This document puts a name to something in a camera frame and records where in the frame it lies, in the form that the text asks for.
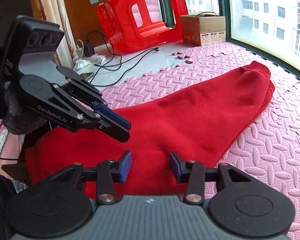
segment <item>red plastic stool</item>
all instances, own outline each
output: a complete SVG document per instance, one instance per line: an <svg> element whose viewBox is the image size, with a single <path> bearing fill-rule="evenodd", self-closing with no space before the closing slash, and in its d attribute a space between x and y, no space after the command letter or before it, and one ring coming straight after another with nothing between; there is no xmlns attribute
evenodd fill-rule
<svg viewBox="0 0 300 240"><path fill-rule="evenodd" d="M96 14L105 35L114 49L131 53L163 42L182 40L179 16L187 15L185 0L170 0L175 16L175 28L165 26L162 21L153 23L150 19L146 0L110 0L97 7ZM132 6L138 5L143 25L137 27Z"/></svg>

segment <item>white cable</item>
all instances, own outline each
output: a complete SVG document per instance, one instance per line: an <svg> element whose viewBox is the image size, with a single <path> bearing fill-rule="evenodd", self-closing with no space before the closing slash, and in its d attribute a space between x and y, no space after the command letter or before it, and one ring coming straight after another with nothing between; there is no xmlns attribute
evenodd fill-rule
<svg viewBox="0 0 300 240"><path fill-rule="evenodd" d="M80 59L82 58L82 56L83 56L83 41L82 40L80 40L80 39L78 39L76 42L75 42L75 44L77 45L77 47L79 47L79 45L78 45L78 41L80 41L81 42L81 44L82 44L82 52L81 52L81 57L80 57Z"/></svg>

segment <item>beige curtain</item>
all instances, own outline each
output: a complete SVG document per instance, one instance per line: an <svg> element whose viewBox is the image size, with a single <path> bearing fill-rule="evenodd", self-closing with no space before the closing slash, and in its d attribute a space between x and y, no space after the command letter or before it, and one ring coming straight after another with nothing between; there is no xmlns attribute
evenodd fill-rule
<svg viewBox="0 0 300 240"><path fill-rule="evenodd" d="M72 36L64 0L30 0L34 17L54 22L65 32L56 54L58 65L73 68L72 54L75 52L75 42Z"/></svg>

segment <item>camera lens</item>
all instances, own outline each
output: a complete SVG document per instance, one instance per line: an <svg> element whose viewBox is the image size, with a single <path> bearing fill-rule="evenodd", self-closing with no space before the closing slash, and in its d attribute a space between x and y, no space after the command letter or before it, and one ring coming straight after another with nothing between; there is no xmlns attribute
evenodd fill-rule
<svg viewBox="0 0 300 240"><path fill-rule="evenodd" d="M52 45L52 46L56 45L58 41L59 41L59 35L55 36L55 37L52 39L51 45Z"/></svg>
<svg viewBox="0 0 300 240"><path fill-rule="evenodd" d="M38 38L39 38L39 34L38 33L32 34L31 37L30 37L30 39L29 39L29 41L28 41L29 47L33 46L37 42Z"/></svg>
<svg viewBox="0 0 300 240"><path fill-rule="evenodd" d="M51 33L46 33L45 35L42 36L41 41L40 41L40 46L46 46L51 39Z"/></svg>

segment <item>window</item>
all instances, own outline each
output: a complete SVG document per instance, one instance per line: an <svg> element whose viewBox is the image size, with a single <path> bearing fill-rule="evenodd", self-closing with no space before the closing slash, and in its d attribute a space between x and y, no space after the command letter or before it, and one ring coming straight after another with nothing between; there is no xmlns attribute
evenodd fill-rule
<svg viewBox="0 0 300 240"><path fill-rule="evenodd" d="M241 0L242 1L242 7L243 9L249 9L252 10L252 2L247 0Z"/></svg>
<svg viewBox="0 0 300 240"><path fill-rule="evenodd" d="M277 28L277 38L280 40L283 40L283 38L284 38L284 30L283 29Z"/></svg>
<svg viewBox="0 0 300 240"><path fill-rule="evenodd" d="M257 2L254 3L254 10L257 12L259 11L259 3Z"/></svg>
<svg viewBox="0 0 300 240"><path fill-rule="evenodd" d="M263 4L263 12L269 13L269 5L267 3Z"/></svg>
<svg viewBox="0 0 300 240"><path fill-rule="evenodd" d="M285 18L284 8L278 6L278 17Z"/></svg>
<svg viewBox="0 0 300 240"><path fill-rule="evenodd" d="M259 28L259 20L254 20L254 28L255 29Z"/></svg>
<svg viewBox="0 0 300 240"><path fill-rule="evenodd" d="M268 23L263 23L263 33L268 34L268 28L269 28L269 24Z"/></svg>

